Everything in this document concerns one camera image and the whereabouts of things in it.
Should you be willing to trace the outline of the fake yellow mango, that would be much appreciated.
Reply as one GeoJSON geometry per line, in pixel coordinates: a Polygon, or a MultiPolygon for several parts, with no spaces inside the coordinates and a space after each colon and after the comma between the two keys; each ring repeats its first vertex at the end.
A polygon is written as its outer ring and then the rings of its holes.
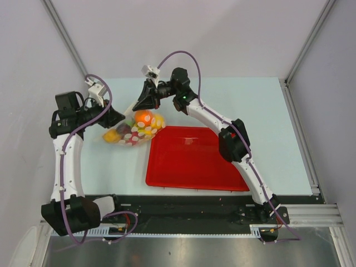
{"type": "Polygon", "coordinates": [[[110,129],[102,136],[103,140],[110,144],[118,143],[121,140],[121,135],[116,129],[110,129]]]}

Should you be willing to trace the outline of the clear zip top bag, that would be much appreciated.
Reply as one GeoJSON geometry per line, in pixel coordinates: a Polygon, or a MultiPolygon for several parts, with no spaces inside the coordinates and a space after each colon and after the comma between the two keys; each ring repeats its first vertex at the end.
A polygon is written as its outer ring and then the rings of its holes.
{"type": "MultiPolygon", "coordinates": [[[[131,132],[134,131],[134,128],[136,128],[136,129],[138,129],[138,128],[143,128],[143,129],[145,129],[145,130],[151,130],[151,125],[150,125],[150,126],[146,126],[146,127],[139,127],[139,126],[137,125],[137,123],[135,122],[135,119],[134,119],[135,111],[132,110],[132,108],[133,108],[133,106],[134,106],[135,104],[136,104],[136,103],[133,102],[133,103],[126,109],[126,111],[124,112],[125,119],[124,119],[123,121],[119,122],[119,123],[118,123],[117,125],[115,125],[114,127],[111,127],[111,128],[106,129],[106,130],[105,130],[104,132],[102,132],[101,134],[97,134],[97,135],[93,138],[93,141],[94,141],[95,143],[101,144],[101,145],[107,144],[107,145],[114,145],[114,146],[126,146],[126,145],[120,144],[120,141],[119,141],[118,143],[115,143],[115,144],[110,144],[110,143],[105,142],[105,141],[103,140],[103,138],[102,138],[103,134],[105,134],[108,130],[110,130],[110,129],[116,129],[116,127],[117,127],[119,124],[122,124],[122,123],[126,123],[126,124],[130,125],[130,126],[131,126],[131,132]]],[[[150,111],[153,113],[153,116],[154,116],[155,114],[159,114],[159,113],[154,112],[154,111],[152,111],[152,110],[150,110],[150,111]]],[[[158,131],[158,132],[155,132],[155,133],[152,132],[152,133],[154,134],[153,138],[154,138],[158,133],[160,133],[162,130],[160,130],[160,131],[158,131]]]]}

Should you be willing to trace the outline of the fake dark purple fruit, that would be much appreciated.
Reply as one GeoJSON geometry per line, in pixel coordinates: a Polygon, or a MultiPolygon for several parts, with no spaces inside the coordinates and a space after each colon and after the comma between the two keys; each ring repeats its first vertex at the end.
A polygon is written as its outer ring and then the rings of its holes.
{"type": "Polygon", "coordinates": [[[131,133],[131,126],[126,123],[122,123],[116,127],[116,131],[119,135],[125,136],[126,134],[131,133]]]}

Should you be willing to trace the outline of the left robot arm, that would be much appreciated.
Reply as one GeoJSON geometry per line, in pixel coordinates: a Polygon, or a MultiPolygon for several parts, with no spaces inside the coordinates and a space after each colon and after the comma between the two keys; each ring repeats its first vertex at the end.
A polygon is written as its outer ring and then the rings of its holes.
{"type": "Polygon", "coordinates": [[[122,218],[123,209],[112,195],[91,200],[85,197],[81,182],[81,152],[85,129],[98,124],[110,128],[125,117],[104,98],[105,91],[90,93],[88,98],[76,91],[55,96],[57,110],[49,127],[55,149],[55,181],[49,203],[41,214],[59,236],[88,231],[122,218]]]}

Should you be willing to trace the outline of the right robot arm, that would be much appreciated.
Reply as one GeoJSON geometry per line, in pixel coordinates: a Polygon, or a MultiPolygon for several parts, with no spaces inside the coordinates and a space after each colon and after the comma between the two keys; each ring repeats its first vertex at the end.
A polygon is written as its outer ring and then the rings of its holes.
{"type": "Polygon", "coordinates": [[[230,120],[207,106],[191,89],[184,68],[175,68],[169,81],[160,80],[160,70],[156,67],[145,65],[142,73],[146,80],[133,111],[158,109],[162,99],[172,97],[177,111],[197,119],[216,134],[221,157],[235,166],[251,192],[258,207],[257,218],[262,223],[270,223],[275,219],[280,201],[257,170],[242,120],[230,120]]]}

